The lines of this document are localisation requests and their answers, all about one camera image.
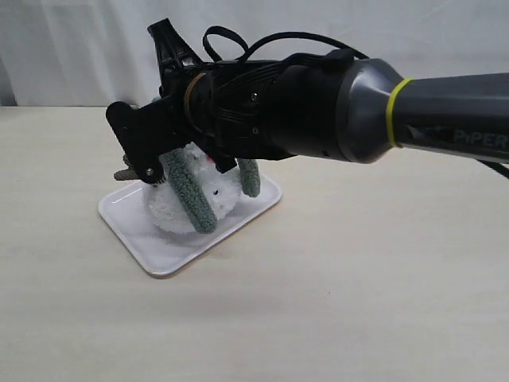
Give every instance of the white tray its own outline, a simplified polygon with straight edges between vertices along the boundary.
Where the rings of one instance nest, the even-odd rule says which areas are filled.
[[[203,255],[281,200],[281,188],[268,177],[261,178],[260,195],[254,199],[242,195],[235,209],[208,235],[179,236],[154,226],[145,213],[140,181],[104,197],[99,203],[99,214],[139,265],[149,275],[162,278]]]

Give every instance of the table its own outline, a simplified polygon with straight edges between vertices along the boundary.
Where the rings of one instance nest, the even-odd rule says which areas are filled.
[[[509,380],[509,182],[396,150],[260,162],[282,202],[171,279],[103,223],[102,108],[0,108],[0,380]]]

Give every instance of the white backdrop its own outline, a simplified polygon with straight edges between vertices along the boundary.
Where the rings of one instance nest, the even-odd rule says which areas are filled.
[[[0,0],[0,102],[148,102],[158,77],[146,27],[162,18],[203,55],[203,32],[223,25],[249,44],[286,30],[325,34],[389,60],[405,76],[509,69],[506,0]],[[224,57],[239,53],[212,41]],[[329,47],[282,41],[257,57],[297,50]]]

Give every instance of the yellow rubber band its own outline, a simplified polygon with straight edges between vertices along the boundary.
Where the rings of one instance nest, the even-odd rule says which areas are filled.
[[[387,112],[386,112],[386,121],[387,121],[387,135],[389,137],[389,142],[394,147],[401,148],[401,145],[396,142],[396,137],[394,135],[394,120],[392,113],[394,112],[394,105],[396,104],[396,99],[398,98],[399,92],[411,81],[411,78],[406,78],[401,81],[396,88],[392,91],[389,96],[389,103],[387,104]]]

